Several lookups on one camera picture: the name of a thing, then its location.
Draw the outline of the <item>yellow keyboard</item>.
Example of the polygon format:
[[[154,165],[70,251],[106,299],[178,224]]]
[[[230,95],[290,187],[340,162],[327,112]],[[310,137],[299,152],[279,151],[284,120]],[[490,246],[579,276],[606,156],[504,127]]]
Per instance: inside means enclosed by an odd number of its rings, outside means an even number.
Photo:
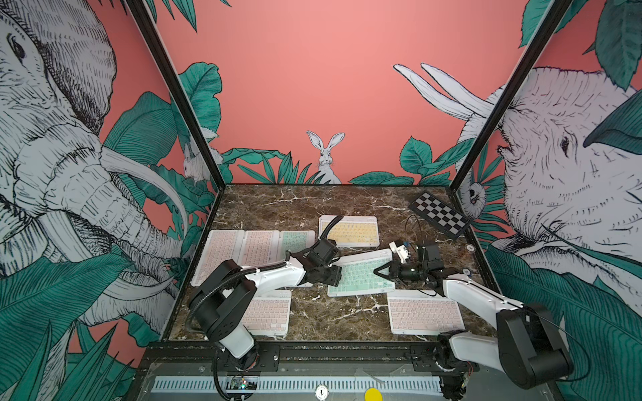
[[[327,238],[338,247],[377,248],[380,245],[376,217],[343,217],[328,233]]]

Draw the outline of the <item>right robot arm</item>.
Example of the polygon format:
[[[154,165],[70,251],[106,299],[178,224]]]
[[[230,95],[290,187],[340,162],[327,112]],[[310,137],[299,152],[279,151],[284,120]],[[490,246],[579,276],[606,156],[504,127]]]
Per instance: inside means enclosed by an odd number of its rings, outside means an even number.
[[[374,275],[390,282],[422,282],[448,301],[456,302],[497,331],[494,338],[451,330],[438,336],[431,358],[441,370],[463,372],[483,365],[503,372],[521,389],[570,376],[574,371],[562,329],[538,303],[504,297],[461,271],[444,267],[434,252],[417,249],[412,262],[407,247],[391,243],[393,259]]]

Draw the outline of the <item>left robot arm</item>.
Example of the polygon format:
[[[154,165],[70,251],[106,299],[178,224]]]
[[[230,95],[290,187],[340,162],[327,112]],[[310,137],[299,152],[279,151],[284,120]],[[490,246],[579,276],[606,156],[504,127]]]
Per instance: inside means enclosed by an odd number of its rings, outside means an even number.
[[[281,262],[259,267],[241,267],[225,260],[200,285],[189,300],[185,330],[201,332],[230,354],[231,363],[241,372],[260,361],[254,337],[242,324],[252,299],[282,287],[307,282],[336,287],[341,279],[339,248],[321,237],[301,252],[288,252]]]

